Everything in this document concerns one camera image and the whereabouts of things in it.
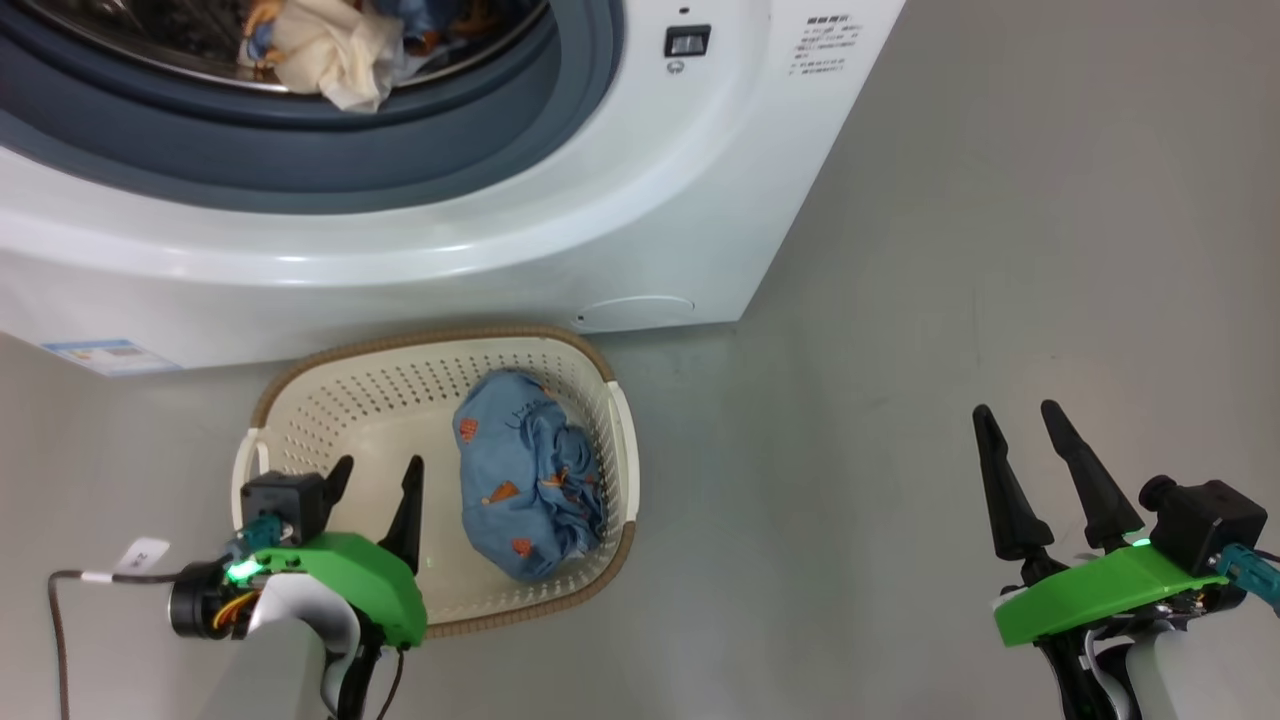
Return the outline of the white front-load washing machine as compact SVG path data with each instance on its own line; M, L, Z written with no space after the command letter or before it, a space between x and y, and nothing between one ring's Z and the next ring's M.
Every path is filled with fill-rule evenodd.
M0 0L0 334L737 320L908 4L497 0L362 114L241 63L252 1Z

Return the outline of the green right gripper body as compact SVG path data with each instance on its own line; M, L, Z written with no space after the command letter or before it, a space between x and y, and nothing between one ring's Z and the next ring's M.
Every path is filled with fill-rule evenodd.
M1187 591L1225 585L1216 573L1193 577L1152 544L1117 550L1068 568L993 606L995 625L1007 647L1030 644Z

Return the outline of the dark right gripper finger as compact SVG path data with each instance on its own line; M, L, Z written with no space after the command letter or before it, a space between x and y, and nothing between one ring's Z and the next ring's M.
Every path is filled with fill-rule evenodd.
M1000 424L984 404L974 407L972 421L996 557L1016 562L1043 553L1055 542L1053 533L1030 507Z
M1126 538L1146 527L1143 519L1061 405L1044 400L1039 413L1056 455L1068 465L1085 516L1089 547L1106 553L1128 547Z

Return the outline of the cream printed garment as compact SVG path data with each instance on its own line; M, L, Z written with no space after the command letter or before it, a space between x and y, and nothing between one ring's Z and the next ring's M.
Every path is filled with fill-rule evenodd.
M292 94L371 114L390 95L403 29L372 0L253 0L239 59L273 73Z

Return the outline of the blue energy label sticker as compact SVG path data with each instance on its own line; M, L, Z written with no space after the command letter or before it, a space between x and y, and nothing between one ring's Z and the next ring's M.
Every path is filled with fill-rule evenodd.
M179 372L182 366L129 340L45 343L41 348L105 377Z

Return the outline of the cream plastic laundry basket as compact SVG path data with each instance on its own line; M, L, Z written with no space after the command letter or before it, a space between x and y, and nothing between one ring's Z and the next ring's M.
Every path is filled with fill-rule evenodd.
M452 418L486 374L536 377L584 428L600 464L605 525L599 548L552 578L518 583L468 543ZM355 469L333 530L380 539L412 457L425 462L417 585L429 639L544 618L600 593L622 570L637 529L640 459L628 401L605 357L549 325L434 331L333 348L282 373L262 393L230 475L230 512L256 470Z

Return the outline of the blue cartoon print garment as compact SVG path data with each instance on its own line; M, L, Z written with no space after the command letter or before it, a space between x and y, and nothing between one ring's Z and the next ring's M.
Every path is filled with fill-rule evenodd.
M484 559L532 584L600 546L605 501L596 452L538 378L486 374L454 413L452 429L462 528Z

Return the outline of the light blue garment orange print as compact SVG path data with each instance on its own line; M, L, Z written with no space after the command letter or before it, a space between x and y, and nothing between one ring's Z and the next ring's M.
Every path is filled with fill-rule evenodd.
M497 0L370 0L376 14L398 19L404 49L426 56L445 41L483 38L506 23Z

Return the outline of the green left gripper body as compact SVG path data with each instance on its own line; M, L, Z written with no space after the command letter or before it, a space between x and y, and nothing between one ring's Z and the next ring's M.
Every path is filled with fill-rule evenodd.
M381 632L387 646L419 647L428 612L413 571L355 533L324 533L301 547L236 555L220 565L191 564L170 591L170 625L180 637L241 639L266 607L268 582L307 577Z

